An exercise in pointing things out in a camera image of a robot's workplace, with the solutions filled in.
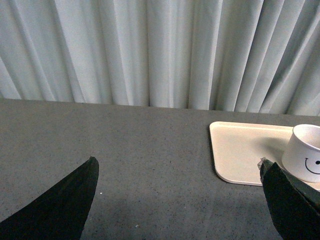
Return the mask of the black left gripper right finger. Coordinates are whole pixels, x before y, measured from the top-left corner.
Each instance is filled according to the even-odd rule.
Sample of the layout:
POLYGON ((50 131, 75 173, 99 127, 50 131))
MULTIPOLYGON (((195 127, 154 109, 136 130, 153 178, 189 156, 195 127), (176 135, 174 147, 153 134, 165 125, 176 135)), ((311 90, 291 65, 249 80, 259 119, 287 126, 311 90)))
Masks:
POLYGON ((284 240, 320 238, 320 192, 263 157, 260 181, 274 227, 284 240))

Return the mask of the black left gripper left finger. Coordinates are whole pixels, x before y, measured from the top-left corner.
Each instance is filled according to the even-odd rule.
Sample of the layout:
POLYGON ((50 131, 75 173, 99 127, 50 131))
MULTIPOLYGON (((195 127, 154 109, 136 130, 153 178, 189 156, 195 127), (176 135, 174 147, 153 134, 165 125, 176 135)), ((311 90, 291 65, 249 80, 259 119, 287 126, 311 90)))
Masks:
POLYGON ((90 157, 30 204, 0 223, 2 240, 78 240, 91 209, 99 162, 90 157))

